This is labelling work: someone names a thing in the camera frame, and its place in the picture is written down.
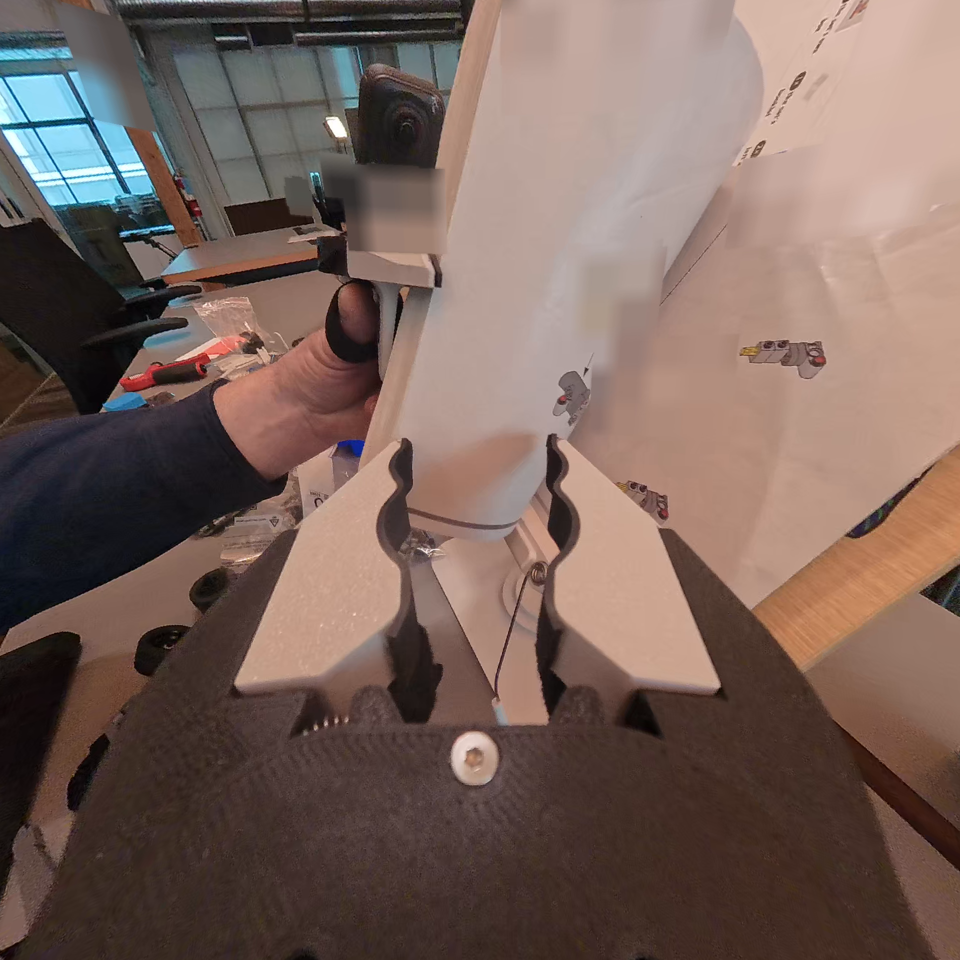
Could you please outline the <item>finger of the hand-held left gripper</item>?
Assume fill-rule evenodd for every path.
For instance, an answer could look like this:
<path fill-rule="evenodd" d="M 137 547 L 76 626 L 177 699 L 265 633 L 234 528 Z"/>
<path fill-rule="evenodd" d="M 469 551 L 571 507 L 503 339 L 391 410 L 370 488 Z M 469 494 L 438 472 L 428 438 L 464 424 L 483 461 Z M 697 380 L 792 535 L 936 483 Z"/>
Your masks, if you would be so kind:
<path fill-rule="evenodd" d="M 388 445 L 416 362 L 433 290 L 411 287 L 398 307 L 400 287 L 376 287 L 379 297 L 377 363 L 381 378 L 379 397 L 366 433 L 366 445 Z"/>

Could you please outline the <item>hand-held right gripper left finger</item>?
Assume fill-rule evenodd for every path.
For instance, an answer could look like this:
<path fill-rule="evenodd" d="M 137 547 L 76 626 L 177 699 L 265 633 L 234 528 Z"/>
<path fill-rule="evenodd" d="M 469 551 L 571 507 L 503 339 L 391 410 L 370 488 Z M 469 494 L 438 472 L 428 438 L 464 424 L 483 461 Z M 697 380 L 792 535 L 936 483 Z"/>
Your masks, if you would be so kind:
<path fill-rule="evenodd" d="M 234 679 L 238 693 L 350 702 L 399 676 L 394 648 L 416 620 L 400 554 L 412 468 L 411 442 L 391 441 L 306 516 Z"/>

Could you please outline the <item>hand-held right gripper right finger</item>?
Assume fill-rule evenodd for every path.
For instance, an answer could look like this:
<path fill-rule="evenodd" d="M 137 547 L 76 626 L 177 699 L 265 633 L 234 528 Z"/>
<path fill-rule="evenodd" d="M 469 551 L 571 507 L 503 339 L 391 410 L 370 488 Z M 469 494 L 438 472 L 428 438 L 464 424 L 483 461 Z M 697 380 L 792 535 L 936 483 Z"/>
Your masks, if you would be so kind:
<path fill-rule="evenodd" d="M 547 565 L 535 657 L 542 695 L 589 688 L 712 697 L 721 680 L 662 529 L 568 440 L 546 440 Z"/>

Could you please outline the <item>lego instruction booklet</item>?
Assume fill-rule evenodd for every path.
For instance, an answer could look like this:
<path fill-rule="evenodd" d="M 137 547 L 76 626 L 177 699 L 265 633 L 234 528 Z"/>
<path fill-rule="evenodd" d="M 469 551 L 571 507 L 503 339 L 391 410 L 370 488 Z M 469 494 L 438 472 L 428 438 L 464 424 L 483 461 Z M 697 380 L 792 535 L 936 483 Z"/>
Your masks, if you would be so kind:
<path fill-rule="evenodd" d="M 958 2 L 818 2 L 772 119 L 736 2 L 477 2 L 394 427 L 415 527 L 511 532 L 568 437 L 749 605 L 958 542 Z"/>

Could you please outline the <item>person's left forearm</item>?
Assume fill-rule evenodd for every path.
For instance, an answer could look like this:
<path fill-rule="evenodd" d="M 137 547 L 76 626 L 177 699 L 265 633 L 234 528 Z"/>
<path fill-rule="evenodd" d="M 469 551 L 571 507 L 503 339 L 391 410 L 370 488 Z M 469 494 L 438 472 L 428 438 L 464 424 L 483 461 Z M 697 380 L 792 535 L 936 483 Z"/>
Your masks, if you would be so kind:
<path fill-rule="evenodd" d="M 287 475 L 264 479 L 222 426 L 223 385 L 2 439 L 2 634 L 284 491 Z"/>

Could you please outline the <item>large black lego tire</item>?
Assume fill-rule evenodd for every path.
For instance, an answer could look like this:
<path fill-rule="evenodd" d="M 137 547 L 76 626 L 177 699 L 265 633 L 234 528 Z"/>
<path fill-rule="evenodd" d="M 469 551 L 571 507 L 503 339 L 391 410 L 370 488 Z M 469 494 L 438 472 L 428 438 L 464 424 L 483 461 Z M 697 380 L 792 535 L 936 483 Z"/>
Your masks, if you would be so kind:
<path fill-rule="evenodd" d="M 147 630 L 138 639 L 134 650 L 134 671 L 143 677 L 152 677 L 189 631 L 190 627 L 183 624 Z"/>
<path fill-rule="evenodd" d="M 198 616 L 205 614 L 229 590 L 231 583 L 230 573 L 222 566 L 198 577 L 188 591 L 189 602 Z"/>

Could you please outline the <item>person's left hand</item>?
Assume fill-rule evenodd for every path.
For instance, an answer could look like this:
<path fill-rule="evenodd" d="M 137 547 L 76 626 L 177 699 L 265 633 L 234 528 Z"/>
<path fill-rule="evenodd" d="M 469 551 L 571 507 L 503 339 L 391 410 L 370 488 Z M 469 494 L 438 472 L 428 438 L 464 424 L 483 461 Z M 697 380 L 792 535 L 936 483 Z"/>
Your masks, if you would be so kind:
<path fill-rule="evenodd" d="M 375 360 L 346 362 L 318 331 L 270 366 L 215 390 L 213 405 L 246 462 L 274 481 L 340 442 L 364 440 L 380 386 Z"/>

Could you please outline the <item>small clear plastic bag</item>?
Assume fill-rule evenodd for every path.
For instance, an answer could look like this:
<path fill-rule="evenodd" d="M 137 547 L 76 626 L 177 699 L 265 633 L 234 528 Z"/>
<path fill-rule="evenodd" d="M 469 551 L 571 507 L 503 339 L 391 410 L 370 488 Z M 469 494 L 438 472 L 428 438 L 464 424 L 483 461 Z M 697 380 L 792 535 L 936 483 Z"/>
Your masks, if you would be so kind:
<path fill-rule="evenodd" d="M 220 337 L 260 335 L 261 326 L 253 304 L 245 295 L 231 295 L 193 304 L 198 318 Z"/>

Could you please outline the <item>long wooden table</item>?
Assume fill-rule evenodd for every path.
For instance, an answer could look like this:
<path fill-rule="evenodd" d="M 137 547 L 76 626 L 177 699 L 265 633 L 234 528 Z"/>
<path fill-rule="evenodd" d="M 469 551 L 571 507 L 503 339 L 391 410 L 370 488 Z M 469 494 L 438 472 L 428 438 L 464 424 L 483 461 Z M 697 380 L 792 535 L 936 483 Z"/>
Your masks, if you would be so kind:
<path fill-rule="evenodd" d="M 167 285 L 186 283 L 227 284 L 230 278 L 274 273 L 285 277 L 301 272 L 302 264 L 316 265 L 318 246 L 292 227 L 205 241 L 186 247 L 162 271 Z"/>

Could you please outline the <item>black mesh office chair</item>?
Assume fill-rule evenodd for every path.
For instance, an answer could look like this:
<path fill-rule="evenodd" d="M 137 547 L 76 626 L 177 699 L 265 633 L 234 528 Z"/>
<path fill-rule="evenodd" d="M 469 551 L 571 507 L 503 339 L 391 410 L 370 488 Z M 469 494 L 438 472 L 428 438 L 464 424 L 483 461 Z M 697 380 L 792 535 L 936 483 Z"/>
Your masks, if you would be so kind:
<path fill-rule="evenodd" d="M 145 341 L 188 326 L 162 318 L 198 284 L 126 299 L 41 220 L 1 228 L 1 321 L 49 365 L 79 414 L 100 412 Z"/>

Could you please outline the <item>red handled pliers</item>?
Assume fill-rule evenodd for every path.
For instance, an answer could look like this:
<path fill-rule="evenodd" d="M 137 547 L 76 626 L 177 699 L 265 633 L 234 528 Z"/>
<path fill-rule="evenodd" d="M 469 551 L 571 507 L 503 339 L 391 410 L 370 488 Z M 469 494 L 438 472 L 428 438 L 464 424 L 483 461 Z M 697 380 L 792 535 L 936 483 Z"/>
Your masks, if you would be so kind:
<path fill-rule="evenodd" d="M 168 364 L 150 364 L 141 373 L 121 378 L 118 385 L 126 393 L 140 393 L 159 387 L 198 382 L 207 377 L 209 366 L 210 354 L 203 352 Z"/>

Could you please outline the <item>wooden post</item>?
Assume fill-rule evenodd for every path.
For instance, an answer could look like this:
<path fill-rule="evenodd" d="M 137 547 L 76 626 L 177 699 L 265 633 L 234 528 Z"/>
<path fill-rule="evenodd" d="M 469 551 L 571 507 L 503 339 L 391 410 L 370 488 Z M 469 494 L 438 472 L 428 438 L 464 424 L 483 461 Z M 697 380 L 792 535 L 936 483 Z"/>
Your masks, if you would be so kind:
<path fill-rule="evenodd" d="M 189 211 L 182 191 L 162 151 L 154 132 L 125 127 L 129 141 L 143 164 L 152 189 L 160 201 L 180 244 L 185 249 L 201 245 L 203 237 Z"/>

